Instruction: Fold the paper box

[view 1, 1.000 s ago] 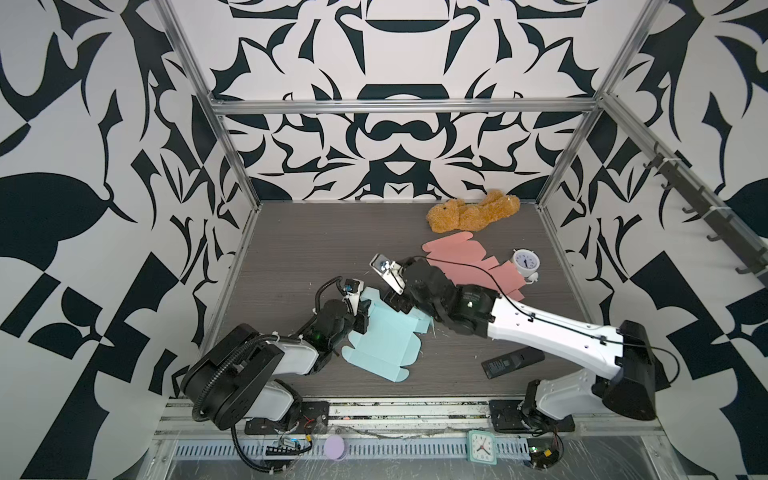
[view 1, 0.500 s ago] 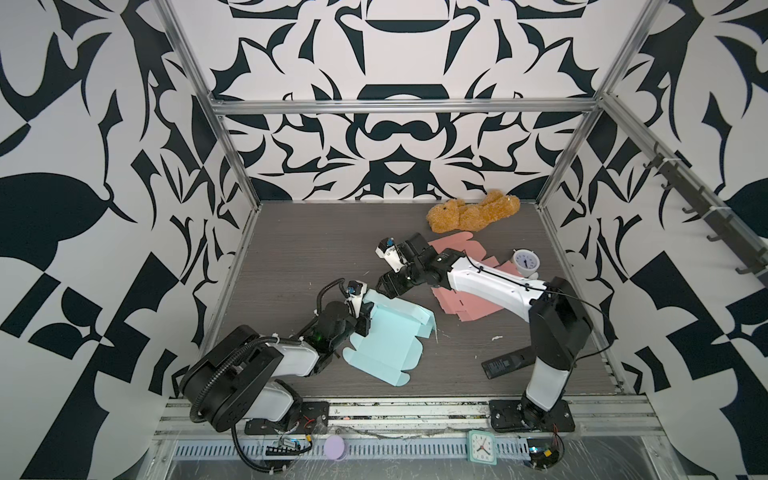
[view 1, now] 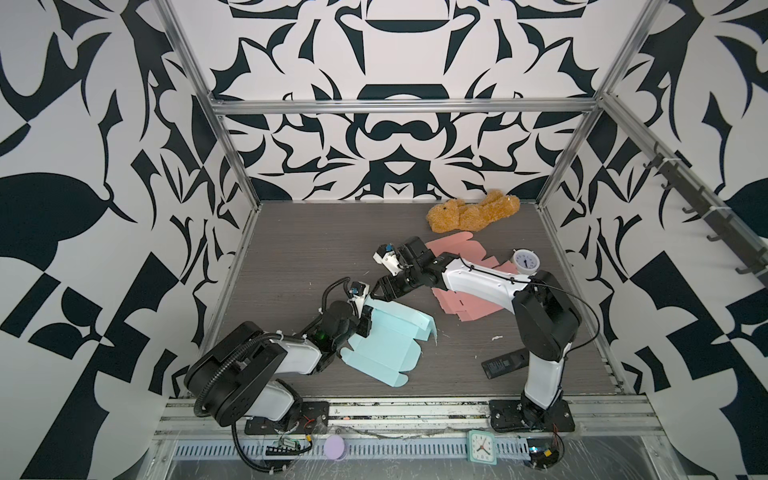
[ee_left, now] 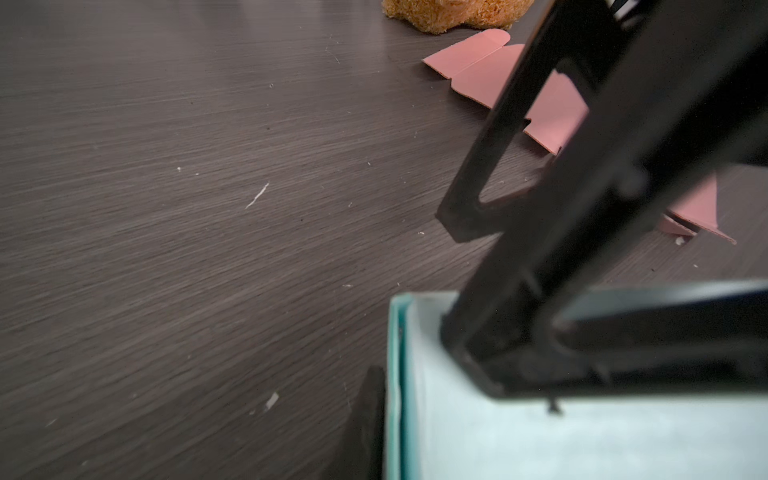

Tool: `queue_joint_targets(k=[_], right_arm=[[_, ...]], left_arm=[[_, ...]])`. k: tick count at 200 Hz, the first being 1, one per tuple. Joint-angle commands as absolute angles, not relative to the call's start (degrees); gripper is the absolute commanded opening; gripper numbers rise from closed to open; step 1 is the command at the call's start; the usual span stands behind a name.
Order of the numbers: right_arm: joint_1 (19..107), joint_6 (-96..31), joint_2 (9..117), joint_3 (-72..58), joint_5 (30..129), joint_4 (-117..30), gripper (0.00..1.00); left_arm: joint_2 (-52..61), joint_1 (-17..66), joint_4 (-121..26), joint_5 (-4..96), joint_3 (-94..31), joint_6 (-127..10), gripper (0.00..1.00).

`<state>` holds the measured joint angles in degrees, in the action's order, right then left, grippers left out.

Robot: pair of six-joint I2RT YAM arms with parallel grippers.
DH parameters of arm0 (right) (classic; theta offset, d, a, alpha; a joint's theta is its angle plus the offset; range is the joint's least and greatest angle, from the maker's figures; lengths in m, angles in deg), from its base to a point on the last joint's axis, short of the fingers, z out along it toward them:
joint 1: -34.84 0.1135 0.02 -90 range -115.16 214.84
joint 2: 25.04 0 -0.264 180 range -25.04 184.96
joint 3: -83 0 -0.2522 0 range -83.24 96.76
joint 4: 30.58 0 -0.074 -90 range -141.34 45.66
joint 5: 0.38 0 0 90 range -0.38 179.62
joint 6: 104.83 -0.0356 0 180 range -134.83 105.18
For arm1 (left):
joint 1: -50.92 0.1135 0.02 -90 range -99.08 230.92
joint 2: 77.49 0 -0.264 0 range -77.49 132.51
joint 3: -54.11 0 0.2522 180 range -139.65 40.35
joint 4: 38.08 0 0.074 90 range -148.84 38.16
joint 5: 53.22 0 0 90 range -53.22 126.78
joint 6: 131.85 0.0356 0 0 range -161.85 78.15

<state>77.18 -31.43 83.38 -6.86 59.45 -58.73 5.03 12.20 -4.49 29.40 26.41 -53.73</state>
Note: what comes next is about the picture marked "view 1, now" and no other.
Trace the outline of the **light blue paper box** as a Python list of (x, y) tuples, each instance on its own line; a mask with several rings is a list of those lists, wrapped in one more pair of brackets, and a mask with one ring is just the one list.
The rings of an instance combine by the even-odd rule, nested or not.
[(340, 354), (349, 367), (390, 387), (408, 382), (421, 356), (419, 341), (437, 341), (434, 318), (397, 302), (367, 299), (372, 309), (371, 329), (367, 337), (355, 334)]

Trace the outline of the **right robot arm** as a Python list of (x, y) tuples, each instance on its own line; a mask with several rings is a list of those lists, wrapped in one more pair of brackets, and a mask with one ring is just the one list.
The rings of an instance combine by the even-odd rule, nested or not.
[(474, 264), (454, 253), (436, 255), (418, 237), (395, 247), (380, 245), (373, 255), (388, 274), (371, 291), (375, 300), (394, 301), (420, 287), (465, 293), (514, 315), (523, 348), (510, 354), (512, 371), (527, 368), (518, 401), (492, 401), (491, 426), (497, 432), (571, 431), (562, 377), (583, 322), (574, 302), (549, 272), (511, 274)]

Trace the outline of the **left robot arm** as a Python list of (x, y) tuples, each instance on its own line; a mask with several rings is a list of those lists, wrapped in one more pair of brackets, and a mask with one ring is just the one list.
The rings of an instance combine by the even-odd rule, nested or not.
[[(287, 471), (295, 458), (312, 450), (316, 420), (303, 417), (303, 398), (278, 376), (318, 374), (341, 356), (353, 335), (367, 336), (372, 325), (372, 309), (365, 305), (369, 293), (369, 285), (349, 277), (333, 282), (321, 296), (317, 316), (295, 335), (267, 332), (252, 321), (239, 325), (186, 373), (193, 414), (228, 427), (238, 457), (251, 470), (267, 475)], [(278, 445), (286, 460), (256, 460), (238, 435), (237, 422), (246, 417), (261, 419), (280, 434), (300, 428), (305, 441)]]

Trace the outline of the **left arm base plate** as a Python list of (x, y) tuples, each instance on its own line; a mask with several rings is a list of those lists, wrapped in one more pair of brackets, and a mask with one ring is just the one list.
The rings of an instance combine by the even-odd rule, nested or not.
[(320, 432), (327, 425), (330, 404), (327, 401), (309, 401), (301, 405), (295, 403), (279, 420), (269, 420), (264, 417), (252, 417), (246, 421), (246, 435), (281, 435), (303, 434), (306, 428), (312, 427)]

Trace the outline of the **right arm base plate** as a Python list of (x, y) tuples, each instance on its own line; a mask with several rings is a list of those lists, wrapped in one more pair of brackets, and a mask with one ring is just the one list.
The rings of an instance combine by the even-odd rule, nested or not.
[(526, 397), (520, 400), (490, 400), (490, 426), (498, 433), (565, 432), (576, 430), (569, 404), (556, 400), (544, 409)]

